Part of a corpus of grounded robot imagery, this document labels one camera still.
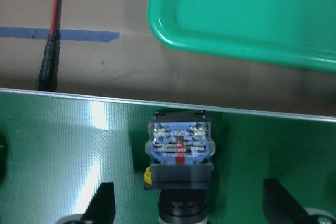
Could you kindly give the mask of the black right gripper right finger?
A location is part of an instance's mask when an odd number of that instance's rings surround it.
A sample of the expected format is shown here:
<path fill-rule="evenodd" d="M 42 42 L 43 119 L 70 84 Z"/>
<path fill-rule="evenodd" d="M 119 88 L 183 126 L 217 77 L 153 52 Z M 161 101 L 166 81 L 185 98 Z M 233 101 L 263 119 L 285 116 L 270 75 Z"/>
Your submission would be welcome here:
<path fill-rule="evenodd" d="M 311 223 L 308 213 L 276 179 L 264 179 L 262 203 L 269 223 Z"/>

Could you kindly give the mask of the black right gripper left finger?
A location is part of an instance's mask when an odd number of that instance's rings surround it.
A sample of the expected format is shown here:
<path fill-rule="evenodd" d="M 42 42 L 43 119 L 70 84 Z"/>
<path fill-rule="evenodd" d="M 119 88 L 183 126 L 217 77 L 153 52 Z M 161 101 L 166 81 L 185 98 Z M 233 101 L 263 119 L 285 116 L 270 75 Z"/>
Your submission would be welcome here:
<path fill-rule="evenodd" d="M 115 203 L 114 183 L 101 183 L 83 213 L 81 223 L 113 223 Z"/>

